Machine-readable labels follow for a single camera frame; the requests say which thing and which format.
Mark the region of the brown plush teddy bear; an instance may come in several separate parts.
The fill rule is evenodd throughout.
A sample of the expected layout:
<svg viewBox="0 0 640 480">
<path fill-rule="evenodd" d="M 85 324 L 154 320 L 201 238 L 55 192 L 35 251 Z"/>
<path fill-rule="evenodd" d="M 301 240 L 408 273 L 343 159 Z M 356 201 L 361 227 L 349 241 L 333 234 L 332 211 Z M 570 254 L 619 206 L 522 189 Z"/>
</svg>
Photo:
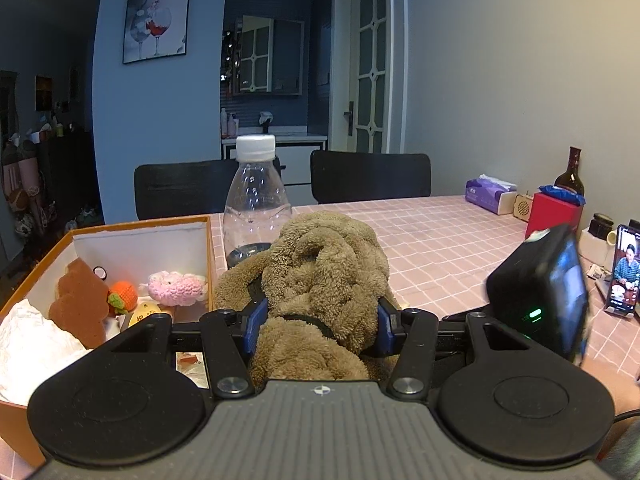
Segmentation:
<svg viewBox="0 0 640 480">
<path fill-rule="evenodd" d="M 248 371 L 270 380 L 384 382 L 395 358 L 364 352 L 378 333 L 378 303 L 396 299 L 390 267 L 367 223 L 334 211 L 299 214 L 264 252 L 232 266 L 214 289 L 216 310 L 242 310 L 250 283 L 268 301 Z"/>
</svg>

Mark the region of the white fabric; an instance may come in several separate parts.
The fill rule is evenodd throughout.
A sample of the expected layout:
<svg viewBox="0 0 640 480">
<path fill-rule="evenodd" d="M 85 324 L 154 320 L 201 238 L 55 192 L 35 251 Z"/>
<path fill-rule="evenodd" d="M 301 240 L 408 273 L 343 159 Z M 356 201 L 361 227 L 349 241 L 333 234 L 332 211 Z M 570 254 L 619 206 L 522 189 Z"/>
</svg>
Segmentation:
<svg viewBox="0 0 640 480">
<path fill-rule="evenodd" d="M 0 341 L 1 400 L 21 406 L 48 378 L 89 352 L 27 299 L 14 304 L 2 321 Z"/>
</svg>

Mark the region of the white box under jar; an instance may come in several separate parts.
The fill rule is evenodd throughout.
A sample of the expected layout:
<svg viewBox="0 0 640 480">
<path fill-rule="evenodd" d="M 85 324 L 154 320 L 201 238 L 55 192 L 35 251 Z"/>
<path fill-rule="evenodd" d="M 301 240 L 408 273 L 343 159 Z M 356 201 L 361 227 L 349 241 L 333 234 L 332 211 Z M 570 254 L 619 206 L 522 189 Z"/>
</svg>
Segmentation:
<svg viewBox="0 0 640 480">
<path fill-rule="evenodd" d="M 612 271 L 616 247 L 608 246 L 606 240 L 599 240 L 593 237 L 587 228 L 580 232 L 578 252 L 582 258 L 590 261 L 592 264 L 596 264 L 608 272 Z"/>
</svg>

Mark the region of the red box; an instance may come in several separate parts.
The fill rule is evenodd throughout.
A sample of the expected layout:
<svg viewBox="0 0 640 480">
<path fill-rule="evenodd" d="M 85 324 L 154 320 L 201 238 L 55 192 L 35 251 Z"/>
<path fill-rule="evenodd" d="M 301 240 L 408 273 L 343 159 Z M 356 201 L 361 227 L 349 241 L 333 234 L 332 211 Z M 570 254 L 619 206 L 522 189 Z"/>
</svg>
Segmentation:
<svg viewBox="0 0 640 480">
<path fill-rule="evenodd" d="M 525 236 L 535 231 L 551 229 L 560 224 L 568 224 L 576 233 L 582 218 L 583 206 L 563 202 L 558 198 L 538 192 L 533 197 L 532 210 L 527 222 Z"/>
</svg>

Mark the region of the pink crochet toy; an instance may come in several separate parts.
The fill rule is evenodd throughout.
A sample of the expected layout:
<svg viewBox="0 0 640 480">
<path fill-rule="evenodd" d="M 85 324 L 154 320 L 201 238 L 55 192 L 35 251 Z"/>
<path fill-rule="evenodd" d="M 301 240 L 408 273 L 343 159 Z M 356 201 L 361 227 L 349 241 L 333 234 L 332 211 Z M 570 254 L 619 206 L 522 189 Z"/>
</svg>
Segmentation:
<svg viewBox="0 0 640 480">
<path fill-rule="evenodd" d="M 160 271 L 140 284 L 139 292 L 165 307 L 191 307 L 206 299 L 208 284 L 198 274 Z"/>
</svg>

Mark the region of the pink checkered tablecloth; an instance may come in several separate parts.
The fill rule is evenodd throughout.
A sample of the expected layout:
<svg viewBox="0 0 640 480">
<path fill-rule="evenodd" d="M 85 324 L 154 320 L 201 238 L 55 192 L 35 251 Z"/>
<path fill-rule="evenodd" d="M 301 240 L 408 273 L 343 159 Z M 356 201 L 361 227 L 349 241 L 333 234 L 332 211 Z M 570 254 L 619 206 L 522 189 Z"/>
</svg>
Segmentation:
<svg viewBox="0 0 640 480">
<path fill-rule="evenodd" d="M 375 230 L 390 263 L 390 286 L 402 306 L 439 316 L 484 304 L 486 276 L 524 238 L 526 226 L 461 196 L 372 200 L 335 210 Z M 584 367 L 612 392 L 617 411 L 638 408 L 639 324 L 602 309 L 589 289 L 592 331 Z"/>
</svg>

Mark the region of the small wooden speaker box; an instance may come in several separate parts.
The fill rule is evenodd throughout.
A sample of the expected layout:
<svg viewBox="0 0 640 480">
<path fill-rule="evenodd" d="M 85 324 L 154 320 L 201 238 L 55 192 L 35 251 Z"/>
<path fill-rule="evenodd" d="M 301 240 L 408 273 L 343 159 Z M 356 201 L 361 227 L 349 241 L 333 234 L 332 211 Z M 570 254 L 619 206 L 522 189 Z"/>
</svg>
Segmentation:
<svg viewBox="0 0 640 480">
<path fill-rule="evenodd" d="M 515 195 L 512 214 L 518 220 L 529 222 L 533 209 L 533 196 L 518 193 Z"/>
</svg>

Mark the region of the smartphone on stand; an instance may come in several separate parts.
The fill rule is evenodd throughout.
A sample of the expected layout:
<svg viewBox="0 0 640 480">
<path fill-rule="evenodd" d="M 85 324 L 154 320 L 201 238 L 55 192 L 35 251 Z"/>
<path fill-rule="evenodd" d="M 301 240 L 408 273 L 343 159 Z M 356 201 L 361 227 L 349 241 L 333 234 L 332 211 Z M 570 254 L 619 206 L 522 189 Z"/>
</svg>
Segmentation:
<svg viewBox="0 0 640 480">
<path fill-rule="evenodd" d="M 632 318 L 639 298 L 639 231 L 621 224 L 616 230 L 605 311 Z"/>
</svg>

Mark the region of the small white cup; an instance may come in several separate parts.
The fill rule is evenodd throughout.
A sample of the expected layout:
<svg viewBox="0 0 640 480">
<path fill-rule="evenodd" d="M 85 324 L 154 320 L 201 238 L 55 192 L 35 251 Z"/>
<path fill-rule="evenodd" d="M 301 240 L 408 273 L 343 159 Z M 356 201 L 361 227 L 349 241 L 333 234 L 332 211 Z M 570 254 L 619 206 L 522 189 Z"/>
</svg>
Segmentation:
<svg viewBox="0 0 640 480">
<path fill-rule="evenodd" d="M 616 230 L 612 230 L 611 232 L 608 233 L 608 236 L 606 237 L 606 242 L 610 247 L 616 247 L 618 245 L 618 233 Z"/>
</svg>

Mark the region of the dark glass jar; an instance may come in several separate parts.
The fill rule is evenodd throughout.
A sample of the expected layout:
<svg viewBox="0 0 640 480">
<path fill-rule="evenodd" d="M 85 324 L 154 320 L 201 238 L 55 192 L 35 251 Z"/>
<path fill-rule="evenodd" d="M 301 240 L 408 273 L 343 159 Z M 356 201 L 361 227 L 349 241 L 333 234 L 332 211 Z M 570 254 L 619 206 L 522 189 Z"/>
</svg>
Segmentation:
<svg viewBox="0 0 640 480">
<path fill-rule="evenodd" d="M 588 232 L 599 240 L 606 240 L 612 231 L 614 221 L 606 214 L 593 214 L 588 226 Z"/>
</svg>

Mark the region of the blue packet on red box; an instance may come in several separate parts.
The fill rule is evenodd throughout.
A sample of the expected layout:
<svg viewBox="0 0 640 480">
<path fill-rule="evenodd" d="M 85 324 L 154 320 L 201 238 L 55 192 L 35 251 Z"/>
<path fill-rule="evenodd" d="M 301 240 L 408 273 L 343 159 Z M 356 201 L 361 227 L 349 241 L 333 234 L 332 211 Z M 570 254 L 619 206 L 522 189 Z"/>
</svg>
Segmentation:
<svg viewBox="0 0 640 480">
<path fill-rule="evenodd" d="M 541 192 L 541 194 L 544 194 L 544 196 L 560 200 L 561 202 L 571 204 L 576 207 L 583 207 L 586 203 L 585 196 L 571 190 L 570 188 L 561 188 L 560 186 L 548 184 L 541 185 L 538 188 L 538 191 Z"/>
</svg>

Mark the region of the purple tissue pack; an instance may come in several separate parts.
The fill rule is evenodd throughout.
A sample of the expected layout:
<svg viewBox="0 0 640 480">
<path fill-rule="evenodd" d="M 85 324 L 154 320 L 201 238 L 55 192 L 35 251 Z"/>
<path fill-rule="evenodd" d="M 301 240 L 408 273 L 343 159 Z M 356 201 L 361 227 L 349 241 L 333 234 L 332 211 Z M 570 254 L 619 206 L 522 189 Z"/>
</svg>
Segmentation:
<svg viewBox="0 0 640 480">
<path fill-rule="evenodd" d="M 518 187 L 514 183 L 486 174 L 465 183 L 465 200 L 497 216 L 512 214 L 517 195 Z"/>
</svg>

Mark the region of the dark glass wine bottle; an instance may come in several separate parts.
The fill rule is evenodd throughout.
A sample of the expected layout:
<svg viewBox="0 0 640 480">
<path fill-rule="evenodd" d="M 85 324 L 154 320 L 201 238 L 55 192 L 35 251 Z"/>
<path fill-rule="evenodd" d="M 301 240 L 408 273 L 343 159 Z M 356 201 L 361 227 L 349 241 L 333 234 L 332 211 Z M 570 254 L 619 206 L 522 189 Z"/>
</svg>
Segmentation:
<svg viewBox="0 0 640 480">
<path fill-rule="evenodd" d="M 566 170 L 554 181 L 554 185 L 559 188 L 573 191 L 579 195 L 585 194 L 585 185 L 579 177 L 580 153 L 582 150 L 576 146 L 570 147 Z"/>
</svg>

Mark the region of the orange crochet toy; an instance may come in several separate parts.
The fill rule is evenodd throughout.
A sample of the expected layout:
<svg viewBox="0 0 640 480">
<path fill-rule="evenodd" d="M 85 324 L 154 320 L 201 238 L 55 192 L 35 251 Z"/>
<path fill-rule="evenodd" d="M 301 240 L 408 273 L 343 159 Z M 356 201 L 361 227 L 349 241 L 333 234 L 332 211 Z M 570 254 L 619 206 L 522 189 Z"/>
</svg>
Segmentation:
<svg viewBox="0 0 640 480">
<path fill-rule="evenodd" d="M 107 303 L 110 306 L 110 315 L 132 312 L 138 304 L 137 289 L 128 281 L 118 281 L 108 290 Z"/>
</svg>

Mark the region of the orange storage box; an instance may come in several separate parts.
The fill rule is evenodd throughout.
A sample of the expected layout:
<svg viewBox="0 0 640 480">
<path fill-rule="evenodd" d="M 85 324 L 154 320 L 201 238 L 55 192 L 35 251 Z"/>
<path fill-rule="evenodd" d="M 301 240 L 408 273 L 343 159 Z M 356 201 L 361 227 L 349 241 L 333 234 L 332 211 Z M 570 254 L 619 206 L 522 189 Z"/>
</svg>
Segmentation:
<svg viewBox="0 0 640 480">
<path fill-rule="evenodd" d="M 124 330 L 107 297 L 148 299 L 160 271 L 215 277 L 206 216 L 146 220 L 70 232 L 43 257 L 1 310 L 1 441 L 37 468 L 44 462 L 26 406 L 48 378 Z"/>
</svg>

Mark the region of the clear plastic water bottle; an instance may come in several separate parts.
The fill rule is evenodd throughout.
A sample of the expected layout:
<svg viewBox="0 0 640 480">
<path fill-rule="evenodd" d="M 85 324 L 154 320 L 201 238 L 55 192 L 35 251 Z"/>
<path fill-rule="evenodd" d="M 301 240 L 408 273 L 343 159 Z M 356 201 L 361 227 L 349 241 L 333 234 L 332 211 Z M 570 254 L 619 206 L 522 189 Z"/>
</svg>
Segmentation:
<svg viewBox="0 0 640 480">
<path fill-rule="evenodd" d="M 267 250 L 292 217 L 292 206 L 274 164 L 276 138 L 271 134 L 239 136 L 235 151 L 239 167 L 222 218 L 228 268 Z"/>
</svg>

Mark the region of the brown plush cookie toy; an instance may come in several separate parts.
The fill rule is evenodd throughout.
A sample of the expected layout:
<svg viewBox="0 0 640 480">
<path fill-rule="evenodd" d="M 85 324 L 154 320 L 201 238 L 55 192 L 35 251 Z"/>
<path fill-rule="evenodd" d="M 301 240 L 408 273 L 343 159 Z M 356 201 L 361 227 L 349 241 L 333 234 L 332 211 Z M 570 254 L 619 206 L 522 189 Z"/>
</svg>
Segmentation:
<svg viewBox="0 0 640 480">
<path fill-rule="evenodd" d="M 87 349 L 104 344 L 107 284 L 84 260 L 77 258 L 67 266 L 56 290 L 56 299 L 49 308 L 50 320 L 61 330 L 71 333 Z"/>
</svg>

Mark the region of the left black chair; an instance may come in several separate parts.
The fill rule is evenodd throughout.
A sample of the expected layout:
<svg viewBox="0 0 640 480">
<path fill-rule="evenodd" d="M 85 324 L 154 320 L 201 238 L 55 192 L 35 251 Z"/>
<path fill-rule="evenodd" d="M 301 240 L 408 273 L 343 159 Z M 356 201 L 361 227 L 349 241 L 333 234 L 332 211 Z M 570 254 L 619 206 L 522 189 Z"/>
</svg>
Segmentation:
<svg viewBox="0 0 640 480">
<path fill-rule="evenodd" d="M 140 220 L 222 214 L 235 159 L 142 165 L 134 170 L 134 201 Z"/>
</svg>

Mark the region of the black chair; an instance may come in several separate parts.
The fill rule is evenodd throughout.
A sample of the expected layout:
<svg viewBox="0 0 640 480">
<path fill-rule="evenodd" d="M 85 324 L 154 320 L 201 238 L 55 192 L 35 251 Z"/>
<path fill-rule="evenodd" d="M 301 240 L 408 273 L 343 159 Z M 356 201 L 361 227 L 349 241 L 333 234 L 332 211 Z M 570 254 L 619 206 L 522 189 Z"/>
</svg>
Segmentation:
<svg viewBox="0 0 640 480">
<path fill-rule="evenodd" d="M 313 151 L 311 194 L 319 204 L 428 197 L 432 192 L 427 154 Z"/>
<path fill-rule="evenodd" d="M 134 201 L 140 220 L 222 214 L 235 159 L 142 165 L 134 170 Z"/>
</svg>

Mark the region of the right black chair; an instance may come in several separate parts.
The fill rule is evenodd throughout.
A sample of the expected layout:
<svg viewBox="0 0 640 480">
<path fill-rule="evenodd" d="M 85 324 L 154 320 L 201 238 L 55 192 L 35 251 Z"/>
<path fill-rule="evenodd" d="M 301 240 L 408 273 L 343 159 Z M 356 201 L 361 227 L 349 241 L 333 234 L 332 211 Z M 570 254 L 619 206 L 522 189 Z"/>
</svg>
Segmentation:
<svg viewBox="0 0 640 480">
<path fill-rule="evenodd" d="M 313 151 L 311 194 L 319 204 L 428 197 L 432 192 L 427 154 Z"/>
</svg>

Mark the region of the white drawer cabinet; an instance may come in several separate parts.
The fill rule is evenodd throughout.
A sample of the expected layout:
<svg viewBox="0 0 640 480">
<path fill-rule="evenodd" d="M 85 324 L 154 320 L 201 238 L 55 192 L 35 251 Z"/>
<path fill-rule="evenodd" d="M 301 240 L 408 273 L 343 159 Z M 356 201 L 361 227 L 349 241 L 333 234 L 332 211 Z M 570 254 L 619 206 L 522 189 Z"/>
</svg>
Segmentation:
<svg viewBox="0 0 640 480">
<path fill-rule="evenodd" d="M 276 155 L 286 195 L 293 206 L 314 205 L 311 192 L 310 155 L 326 149 L 327 136 L 282 134 L 276 136 Z"/>
</svg>

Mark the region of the white glass panel door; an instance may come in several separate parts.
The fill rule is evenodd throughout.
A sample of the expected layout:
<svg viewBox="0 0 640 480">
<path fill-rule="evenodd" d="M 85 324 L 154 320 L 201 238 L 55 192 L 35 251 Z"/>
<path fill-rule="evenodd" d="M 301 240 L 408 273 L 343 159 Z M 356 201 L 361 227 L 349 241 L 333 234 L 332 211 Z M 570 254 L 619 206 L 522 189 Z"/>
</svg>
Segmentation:
<svg viewBox="0 0 640 480">
<path fill-rule="evenodd" d="M 332 1 L 331 150 L 404 150 L 406 18 L 407 0 Z"/>
</svg>

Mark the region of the wall mirror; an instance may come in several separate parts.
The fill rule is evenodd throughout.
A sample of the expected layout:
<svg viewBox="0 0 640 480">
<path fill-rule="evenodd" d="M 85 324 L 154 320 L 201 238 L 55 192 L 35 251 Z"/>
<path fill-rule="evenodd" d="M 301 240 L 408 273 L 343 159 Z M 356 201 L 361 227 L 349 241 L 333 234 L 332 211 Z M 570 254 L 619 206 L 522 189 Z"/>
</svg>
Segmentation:
<svg viewBox="0 0 640 480">
<path fill-rule="evenodd" d="M 305 26 L 301 21 L 243 15 L 236 21 L 233 93 L 301 96 Z"/>
</svg>

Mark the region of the wine glass wall painting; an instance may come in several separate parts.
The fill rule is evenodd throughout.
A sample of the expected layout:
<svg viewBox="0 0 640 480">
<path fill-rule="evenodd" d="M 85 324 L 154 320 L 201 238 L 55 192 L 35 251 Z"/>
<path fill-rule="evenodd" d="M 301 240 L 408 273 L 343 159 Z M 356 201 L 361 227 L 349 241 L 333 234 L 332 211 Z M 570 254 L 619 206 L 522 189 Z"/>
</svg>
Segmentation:
<svg viewBox="0 0 640 480">
<path fill-rule="evenodd" d="M 122 62 L 186 54 L 190 0 L 127 0 Z"/>
</svg>

